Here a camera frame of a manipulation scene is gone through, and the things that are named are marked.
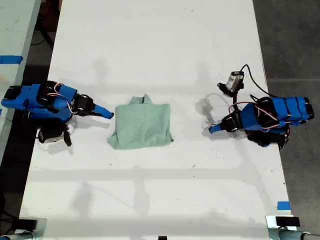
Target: black cable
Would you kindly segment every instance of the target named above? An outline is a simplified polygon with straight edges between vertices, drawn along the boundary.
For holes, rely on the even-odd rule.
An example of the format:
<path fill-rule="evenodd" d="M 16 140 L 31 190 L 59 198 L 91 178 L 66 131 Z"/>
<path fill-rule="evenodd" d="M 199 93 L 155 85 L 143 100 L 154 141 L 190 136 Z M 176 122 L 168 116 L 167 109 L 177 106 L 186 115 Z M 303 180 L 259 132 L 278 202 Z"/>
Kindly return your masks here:
<path fill-rule="evenodd" d="M 10 227 L 9 230 L 6 231 L 3 235 L 7 235 L 11 230 L 12 230 L 12 229 L 11 229 L 11 227 Z"/>
<path fill-rule="evenodd" d="M 256 96 L 253 96 L 252 94 L 250 94 L 249 96 L 250 96 L 250 98 L 252 98 L 252 100 L 253 100 L 255 103 L 259 100 L 259 98 L 257 98 Z"/>
<path fill-rule="evenodd" d="M 5 210 L 2 210 L 2 213 L 5 214 L 5 215 L 7 215 L 7 216 L 9 216 L 9 217 L 11 217 L 11 218 L 13 218 L 13 219 L 18 219 L 18 217 L 13 216 L 12 214 L 8 213 L 8 212 L 5 211 Z"/>
<path fill-rule="evenodd" d="M 263 90 L 263 89 L 256 83 L 256 81 L 255 81 L 254 78 L 252 77 L 251 70 L 250 70 L 250 67 L 249 67 L 248 64 L 245 64 L 245 65 L 241 68 L 240 72 L 242 72 L 242 70 L 243 70 L 245 67 L 246 67 L 246 68 L 248 69 L 248 71 L 249 71 L 249 75 L 250 75 L 250 78 L 251 78 L 252 82 L 258 87 L 258 89 L 260 89 L 262 92 L 264 92 L 265 94 L 267 94 L 267 95 L 269 95 L 269 96 L 271 96 L 271 97 L 278 98 L 277 96 L 275 96 L 275 95 L 273 95 L 273 94 L 271 94 L 271 93 Z"/>
<path fill-rule="evenodd" d="M 42 44 L 45 41 L 45 39 L 43 39 L 41 42 L 37 42 L 37 43 L 31 43 L 31 46 L 38 46 L 40 44 Z"/>
<path fill-rule="evenodd" d="M 10 221 L 10 220 L 12 220 L 12 221 L 13 221 L 13 219 L 11 219 L 11 218 L 6 218 L 6 219 L 0 219 L 0 222 L 6 222 L 6 223 L 10 223 L 10 224 L 12 224 L 13 222 L 12 222 L 12 221 Z"/>

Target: floor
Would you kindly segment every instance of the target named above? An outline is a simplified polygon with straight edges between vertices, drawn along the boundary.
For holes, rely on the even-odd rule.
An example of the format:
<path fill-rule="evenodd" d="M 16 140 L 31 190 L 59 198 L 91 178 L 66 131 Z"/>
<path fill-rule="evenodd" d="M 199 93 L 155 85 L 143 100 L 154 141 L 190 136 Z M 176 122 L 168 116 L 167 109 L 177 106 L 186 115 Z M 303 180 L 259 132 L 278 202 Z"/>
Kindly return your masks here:
<path fill-rule="evenodd" d="M 280 154 L 292 212 L 304 231 L 320 234 L 320 1 L 253 3 L 270 93 L 313 103 L 315 119 L 292 127 Z"/>
<path fill-rule="evenodd" d="M 278 96 L 305 96 L 313 103 L 315 119 L 293 127 L 281 160 L 291 208 L 301 229 L 320 234 L 320 1 L 253 0 L 269 91 Z M 32 43 L 42 37 L 34 33 Z M 52 51 L 46 42 L 30 47 L 23 82 L 42 82 L 48 76 Z M 16 112 L 0 168 L 7 212 L 19 215 L 34 140 L 21 137 L 21 113 Z M 3 169 L 14 169 L 15 175 Z"/>

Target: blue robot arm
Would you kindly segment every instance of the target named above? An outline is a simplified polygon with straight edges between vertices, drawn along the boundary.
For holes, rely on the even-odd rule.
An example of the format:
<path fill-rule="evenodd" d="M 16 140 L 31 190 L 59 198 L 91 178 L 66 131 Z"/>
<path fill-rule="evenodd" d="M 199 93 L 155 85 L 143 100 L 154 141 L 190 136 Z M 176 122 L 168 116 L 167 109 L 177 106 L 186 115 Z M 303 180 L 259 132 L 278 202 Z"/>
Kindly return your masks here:
<path fill-rule="evenodd" d="M 243 79 L 245 67 L 248 68 L 251 80 L 270 97 L 260 99 L 251 95 L 254 102 L 248 103 L 243 110 L 237 107 L 237 94 L 244 88 Z M 306 97 L 276 97 L 264 91 L 254 81 L 250 68 L 246 64 L 240 71 L 231 73 L 226 84 L 218 87 L 227 96 L 233 98 L 234 111 L 221 120 L 221 123 L 211 126 L 210 133 L 226 130 L 235 132 L 245 130 L 249 140 L 267 147 L 270 143 L 278 143 L 281 149 L 289 139 L 290 126 L 298 126 L 314 118 L 313 107 Z"/>
<path fill-rule="evenodd" d="M 71 145 L 66 122 L 73 115 L 99 116 L 111 119 L 114 114 L 94 103 L 85 94 L 78 94 L 72 87 L 54 81 L 43 84 L 11 86 L 1 104 L 7 108 L 22 110 L 27 113 L 27 119 L 37 120 L 40 125 L 38 138 L 40 142 L 49 139 L 64 139 Z"/>

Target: green cloth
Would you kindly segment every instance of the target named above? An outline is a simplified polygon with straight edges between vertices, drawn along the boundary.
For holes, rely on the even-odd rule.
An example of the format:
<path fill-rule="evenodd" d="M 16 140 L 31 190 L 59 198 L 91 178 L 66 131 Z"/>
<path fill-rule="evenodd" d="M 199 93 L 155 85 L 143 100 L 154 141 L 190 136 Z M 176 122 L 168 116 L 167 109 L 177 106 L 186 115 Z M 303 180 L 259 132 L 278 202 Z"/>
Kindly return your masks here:
<path fill-rule="evenodd" d="M 114 149 L 164 146 L 173 141 L 169 104 L 153 104 L 145 94 L 115 108 L 115 131 L 108 139 Z"/>

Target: green towel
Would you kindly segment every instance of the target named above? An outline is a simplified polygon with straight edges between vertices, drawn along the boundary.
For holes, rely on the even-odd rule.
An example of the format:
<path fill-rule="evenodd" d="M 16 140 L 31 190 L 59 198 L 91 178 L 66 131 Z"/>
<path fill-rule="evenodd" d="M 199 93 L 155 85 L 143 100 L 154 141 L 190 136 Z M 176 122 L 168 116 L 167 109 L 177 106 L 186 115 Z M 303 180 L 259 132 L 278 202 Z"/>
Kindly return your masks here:
<path fill-rule="evenodd" d="M 145 94 L 115 108 L 115 131 L 108 139 L 114 149 L 164 146 L 173 141 L 169 104 L 153 104 Z"/>

